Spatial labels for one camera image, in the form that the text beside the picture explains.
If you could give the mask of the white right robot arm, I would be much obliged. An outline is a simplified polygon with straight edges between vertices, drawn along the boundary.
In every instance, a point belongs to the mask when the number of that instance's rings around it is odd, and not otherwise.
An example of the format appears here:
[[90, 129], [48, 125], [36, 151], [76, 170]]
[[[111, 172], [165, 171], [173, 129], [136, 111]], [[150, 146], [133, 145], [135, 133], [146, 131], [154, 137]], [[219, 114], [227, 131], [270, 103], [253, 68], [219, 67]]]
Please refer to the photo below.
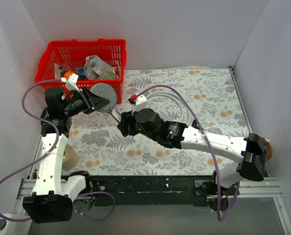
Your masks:
[[166, 148], [214, 153], [232, 160], [230, 165], [214, 173], [210, 182], [214, 194], [224, 193], [244, 179], [264, 180], [267, 151], [257, 134], [249, 133], [245, 138], [203, 134], [197, 126], [164, 121], [149, 108], [121, 113], [117, 128], [125, 137], [142, 134]]

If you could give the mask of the grey shower head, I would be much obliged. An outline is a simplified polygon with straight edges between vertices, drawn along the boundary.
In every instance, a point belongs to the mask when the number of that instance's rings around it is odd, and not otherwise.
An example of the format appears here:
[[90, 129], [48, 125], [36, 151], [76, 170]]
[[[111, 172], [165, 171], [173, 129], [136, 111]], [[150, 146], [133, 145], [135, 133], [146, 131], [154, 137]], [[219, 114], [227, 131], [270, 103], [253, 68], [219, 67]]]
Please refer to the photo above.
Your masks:
[[90, 91], [102, 98], [108, 99], [110, 102], [106, 106], [99, 108], [97, 111], [110, 114], [118, 123], [121, 121], [121, 113], [117, 110], [117, 94], [112, 86], [106, 83], [98, 83], [90, 89]]

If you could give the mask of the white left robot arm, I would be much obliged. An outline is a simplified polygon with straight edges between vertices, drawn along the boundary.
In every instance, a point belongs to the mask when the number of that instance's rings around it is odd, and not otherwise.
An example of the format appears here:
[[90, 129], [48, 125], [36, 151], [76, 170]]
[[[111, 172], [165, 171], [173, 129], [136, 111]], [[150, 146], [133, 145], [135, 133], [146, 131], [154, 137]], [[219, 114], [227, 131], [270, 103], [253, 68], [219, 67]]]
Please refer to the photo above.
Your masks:
[[71, 118], [81, 112], [91, 114], [110, 101], [82, 88], [71, 91], [67, 98], [62, 87], [52, 87], [45, 92], [47, 107], [42, 112], [42, 154], [37, 179], [30, 196], [23, 199], [23, 208], [35, 223], [69, 221], [73, 202], [78, 195], [87, 196], [93, 184], [87, 171], [71, 174], [61, 183], [61, 173], [67, 146]]

